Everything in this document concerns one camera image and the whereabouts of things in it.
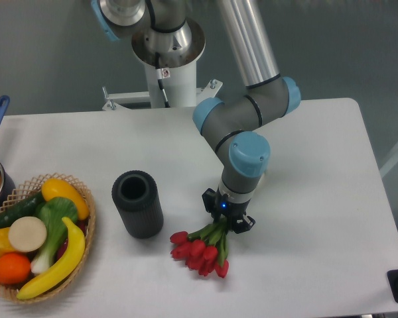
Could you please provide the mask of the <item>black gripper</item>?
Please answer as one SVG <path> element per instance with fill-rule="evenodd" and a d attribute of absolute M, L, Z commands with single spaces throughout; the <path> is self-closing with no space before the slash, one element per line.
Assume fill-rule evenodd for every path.
<path fill-rule="evenodd" d="M 250 231 L 256 221 L 249 215 L 246 215 L 246 209 L 249 200 L 242 203 L 232 202 L 228 194 L 221 194 L 208 188 L 202 194 L 202 201 L 205 210 L 211 214 L 213 222 L 217 223 L 222 217 L 228 219 L 230 231 L 234 233 L 244 233 Z"/>

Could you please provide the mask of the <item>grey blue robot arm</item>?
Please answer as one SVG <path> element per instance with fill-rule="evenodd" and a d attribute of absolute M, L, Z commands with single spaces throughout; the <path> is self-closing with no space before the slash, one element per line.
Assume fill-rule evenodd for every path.
<path fill-rule="evenodd" d="M 295 81 L 280 75 L 254 1 L 218 1 L 223 24 L 246 94 L 224 103 L 196 87 L 196 63 L 205 48 L 200 25 L 186 14 L 185 1 L 92 1 L 98 23 L 110 40 L 131 38 L 144 65 L 153 108 L 192 107 L 192 119 L 220 162 L 216 190 L 202 199 L 214 220 L 226 217 L 235 233 L 255 221 L 246 209 L 267 169 L 270 146 L 256 130 L 300 104 Z"/>

